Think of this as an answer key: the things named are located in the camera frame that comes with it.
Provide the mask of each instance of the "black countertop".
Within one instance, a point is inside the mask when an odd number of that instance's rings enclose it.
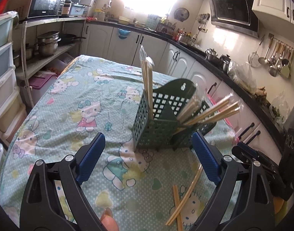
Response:
[[[247,106],[254,112],[254,114],[258,117],[260,122],[264,125],[266,130],[269,132],[270,136],[274,140],[275,144],[277,145],[278,149],[281,153],[283,153],[284,150],[284,135],[282,133],[282,130],[280,126],[274,122],[272,119],[269,111],[267,108],[263,107],[261,104],[256,102],[248,92],[243,90],[239,85],[234,83],[228,75],[223,72],[222,70],[218,69],[214,65],[212,65],[207,59],[205,59],[203,56],[198,55],[197,53],[187,49],[186,47],[180,45],[178,42],[167,39],[163,36],[160,36],[159,34],[156,34],[155,32],[146,30],[146,29],[139,29],[135,28],[134,26],[129,25],[121,25],[116,22],[100,22],[100,21],[92,21],[90,24],[99,24],[99,25],[105,25],[105,26],[111,26],[111,27],[118,27],[120,29],[134,31],[142,34],[146,34],[149,36],[153,36],[155,38],[164,40],[166,42],[169,42],[173,45],[175,45],[180,50],[186,52],[188,55],[193,57],[195,60],[197,60],[201,65],[203,65],[206,69],[208,69],[211,73],[213,73],[219,80],[226,83],[236,94],[242,98],[242,100],[247,104]]]

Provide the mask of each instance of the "metal screw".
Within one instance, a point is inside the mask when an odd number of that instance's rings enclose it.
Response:
[[[224,160],[230,162],[232,158],[230,156],[224,156]]]
[[[259,161],[254,161],[254,165],[259,167],[260,166],[260,162]]]
[[[68,156],[66,156],[65,160],[66,160],[66,161],[72,161],[73,158],[74,158],[73,155],[68,155]]]
[[[40,165],[42,165],[43,164],[43,160],[38,160],[38,161],[36,161],[36,166],[40,166]]]

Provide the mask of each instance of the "hello kitty tablecloth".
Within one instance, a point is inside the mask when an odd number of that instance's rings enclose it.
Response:
[[[154,72],[154,88],[172,79]],[[101,216],[110,207],[120,231],[177,230],[176,223],[164,225],[174,210],[172,185],[178,185],[182,198],[197,171],[198,159],[188,148],[133,151],[131,128],[142,92],[140,68],[90,56],[72,61],[9,146],[0,179],[0,204],[15,224],[19,226],[23,192],[35,161],[60,161],[90,143],[100,131],[106,146],[82,185],[95,213]],[[205,138],[223,154],[231,154],[236,142],[224,120]],[[60,182],[56,187],[66,218],[75,221]],[[196,221],[214,188],[203,173],[181,212],[184,230]],[[234,194],[226,218],[235,199]]]

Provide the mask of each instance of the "range hood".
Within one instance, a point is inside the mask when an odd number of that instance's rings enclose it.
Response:
[[[208,0],[211,24],[258,38],[258,18],[252,11],[254,0]]]

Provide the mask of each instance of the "metal shelf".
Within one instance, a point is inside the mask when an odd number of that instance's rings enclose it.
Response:
[[[42,58],[41,59],[41,56],[40,55],[36,55],[31,60],[28,60],[26,62],[26,65],[27,65],[27,69],[26,69],[27,77],[26,78],[27,79],[31,78],[37,71],[39,71],[40,69],[42,69],[50,61],[54,60],[55,58],[57,58],[61,54],[65,53],[69,49],[73,48],[77,44],[80,44],[80,42],[76,42],[76,43],[72,43],[72,44],[60,46],[60,47],[58,47],[58,49],[54,53],[54,55],[49,56],[49,57],[46,57],[46,58]],[[20,80],[24,80],[24,73],[23,73],[23,70],[22,70],[22,66],[16,68],[16,77],[18,79],[20,79]]]
[[[33,19],[31,21],[27,20],[26,27],[33,27],[41,24],[47,24],[52,22],[65,22],[65,21],[82,21],[86,20],[86,17],[68,17],[68,18],[47,18],[47,19]]]

